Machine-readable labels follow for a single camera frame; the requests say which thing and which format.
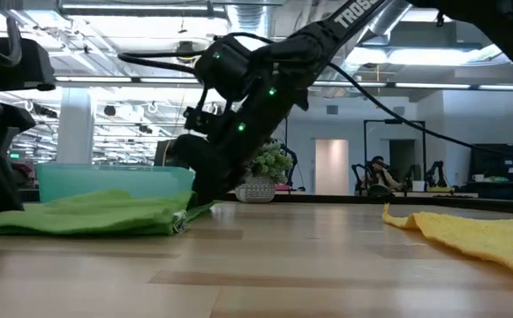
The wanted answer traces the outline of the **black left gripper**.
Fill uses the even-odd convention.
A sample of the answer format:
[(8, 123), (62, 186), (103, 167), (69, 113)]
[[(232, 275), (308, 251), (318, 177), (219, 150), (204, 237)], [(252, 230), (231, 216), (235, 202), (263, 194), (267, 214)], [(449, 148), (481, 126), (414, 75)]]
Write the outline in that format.
[[(55, 88), (49, 54), (39, 43), (23, 38), (0, 38), (0, 92)], [(19, 130), (34, 126), (27, 110), (0, 102), (0, 212), (24, 209), (7, 151)]]

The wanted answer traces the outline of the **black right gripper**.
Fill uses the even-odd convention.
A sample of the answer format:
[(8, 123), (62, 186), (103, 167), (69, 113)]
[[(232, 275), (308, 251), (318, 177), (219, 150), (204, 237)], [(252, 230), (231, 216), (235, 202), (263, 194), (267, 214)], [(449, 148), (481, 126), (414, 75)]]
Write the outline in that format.
[(211, 147), (199, 136), (179, 136), (176, 157), (195, 171), (192, 206), (207, 205), (243, 184), (244, 164), (252, 160), (296, 104), (307, 108), (305, 88), (262, 84), (251, 91), (238, 111), (217, 119), (207, 137)]

